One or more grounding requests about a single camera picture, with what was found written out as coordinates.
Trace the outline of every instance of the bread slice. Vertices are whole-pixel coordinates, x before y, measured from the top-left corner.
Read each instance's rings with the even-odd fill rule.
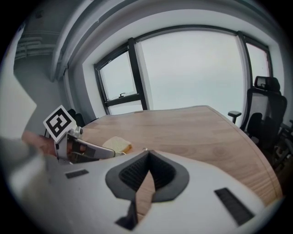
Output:
[[[107,140],[102,146],[108,149],[112,149],[116,153],[127,153],[132,148],[131,143],[129,141],[124,140],[121,137],[112,137],[109,140]]]

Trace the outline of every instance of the chair headrest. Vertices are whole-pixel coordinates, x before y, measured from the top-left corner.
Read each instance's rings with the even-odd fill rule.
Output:
[[[257,76],[255,88],[280,93],[280,84],[275,77]]]

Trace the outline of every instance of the window handle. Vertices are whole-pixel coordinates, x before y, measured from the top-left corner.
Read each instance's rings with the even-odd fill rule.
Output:
[[[120,93],[120,97],[119,98],[124,97],[124,96],[122,96],[122,94],[125,94],[125,93]]]

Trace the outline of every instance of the window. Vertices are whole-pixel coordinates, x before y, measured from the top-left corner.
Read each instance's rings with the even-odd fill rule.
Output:
[[[104,57],[94,68],[108,115],[147,109],[133,38]]]
[[[254,86],[257,76],[270,76],[269,62],[266,51],[249,43],[246,45],[252,69],[252,85]]]
[[[235,36],[173,32],[141,46],[150,109],[209,105],[227,117],[230,110],[243,111],[245,77]]]

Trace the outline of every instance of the wooden table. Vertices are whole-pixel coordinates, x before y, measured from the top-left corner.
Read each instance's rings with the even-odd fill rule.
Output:
[[[130,141],[132,152],[155,149],[217,166],[253,190],[265,205],[282,197],[278,179],[257,146],[209,106],[107,115],[86,125],[82,138],[102,145],[114,136]],[[139,219],[149,210],[154,191],[149,173],[136,194]]]

